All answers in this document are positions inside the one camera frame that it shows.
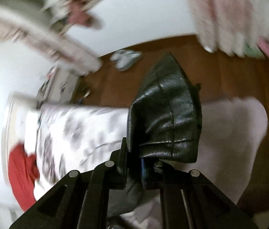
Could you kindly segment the red quilt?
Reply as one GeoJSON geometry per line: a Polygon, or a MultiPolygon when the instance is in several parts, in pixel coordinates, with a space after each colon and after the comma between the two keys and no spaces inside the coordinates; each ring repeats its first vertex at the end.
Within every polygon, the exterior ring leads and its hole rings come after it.
{"type": "Polygon", "coordinates": [[[15,145],[9,153],[8,179],[13,195],[24,212],[36,202],[34,188],[39,177],[36,154],[28,155],[23,143],[15,145]]]}

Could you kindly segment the black leather jacket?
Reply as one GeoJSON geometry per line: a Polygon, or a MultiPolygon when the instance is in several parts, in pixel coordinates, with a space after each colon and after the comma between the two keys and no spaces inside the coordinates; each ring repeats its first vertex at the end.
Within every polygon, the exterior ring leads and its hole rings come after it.
{"type": "Polygon", "coordinates": [[[142,182],[142,159],[194,163],[201,130],[198,87],[168,53],[145,78],[130,106],[127,175],[142,182]]]}

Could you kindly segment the white slippers pair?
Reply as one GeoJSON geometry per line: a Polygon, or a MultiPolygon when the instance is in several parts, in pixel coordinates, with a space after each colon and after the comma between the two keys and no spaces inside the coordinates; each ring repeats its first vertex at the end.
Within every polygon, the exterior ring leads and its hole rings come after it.
{"type": "Polygon", "coordinates": [[[112,54],[110,61],[115,63],[115,68],[119,71],[126,71],[138,62],[142,53],[133,50],[118,50],[112,54]]]}

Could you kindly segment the floral plush bed blanket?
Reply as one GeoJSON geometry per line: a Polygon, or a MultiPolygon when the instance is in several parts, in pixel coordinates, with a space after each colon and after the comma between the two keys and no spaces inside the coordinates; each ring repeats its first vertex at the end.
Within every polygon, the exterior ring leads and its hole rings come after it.
{"type": "Polygon", "coordinates": [[[263,105],[139,96],[128,109],[41,107],[35,198],[87,177],[78,228],[255,228],[237,207],[267,131],[263,105]]]}

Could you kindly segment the pink floral curtain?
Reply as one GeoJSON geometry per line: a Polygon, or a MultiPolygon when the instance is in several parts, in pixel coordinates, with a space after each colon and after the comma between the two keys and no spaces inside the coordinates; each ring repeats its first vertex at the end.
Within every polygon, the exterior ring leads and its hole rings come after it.
{"type": "Polygon", "coordinates": [[[269,39],[269,0],[187,0],[198,41],[208,52],[263,59],[269,39]]]}

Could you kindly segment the white bedside nightstand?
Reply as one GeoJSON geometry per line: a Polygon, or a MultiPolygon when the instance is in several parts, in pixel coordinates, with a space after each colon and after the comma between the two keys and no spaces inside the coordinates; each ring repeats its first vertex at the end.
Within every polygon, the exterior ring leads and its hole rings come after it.
{"type": "Polygon", "coordinates": [[[46,80],[37,93],[37,107],[44,103],[68,104],[72,101],[78,87],[80,76],[60,67],[53,67],[47,73],[46,80]]]}

